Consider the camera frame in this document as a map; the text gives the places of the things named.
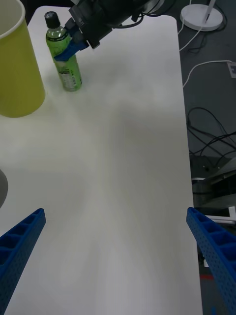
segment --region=white tabletop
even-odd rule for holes
[[[7,315],[201,315],[176,21],[146,17],[77,55],[83,87],[66,93],[29,32],[47,90],[35,113],[0,117],[9,183],[0,233],[45,209]]]

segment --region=blue plastic piece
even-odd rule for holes
[[[45,223],[44,210],[38,209],[0,237],[0,315],[5,313]]]
[[[55,56],[56,61],[68,61],[70,57],[76,54],[79,50],[87,48],[89,44],[86,41],[80,41],[78,44],[75,44],[72,40],[66,49],[59,55]]]
[[[236,236],[188,208],[187,219],[231,315],[236,315]]]

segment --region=yellow paper cup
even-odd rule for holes
[[[25,8],[19,0],[0,0],[0,114],[28,115],[44,98]]]

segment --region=plastic bottle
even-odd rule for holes
[[[56,12],[50,11],[45,15],[48,31],[46,42],[53,57],[62,84],[67,91],[76,91],[81,87],[82,80],[76,56],[73,55],[66,62],[57,62],[54,57],[62,53],[70,42],[69,33],[60,26]]]

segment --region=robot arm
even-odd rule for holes
[[[136,22],[150,0],[73,0],[69,9],[72,16],[65,28],[72,40],[66,50],[55,57],[56,61],[67,61],[77,51],[89,45],[95,49],[100,40],[113,28],[120,26],[128,17]]]

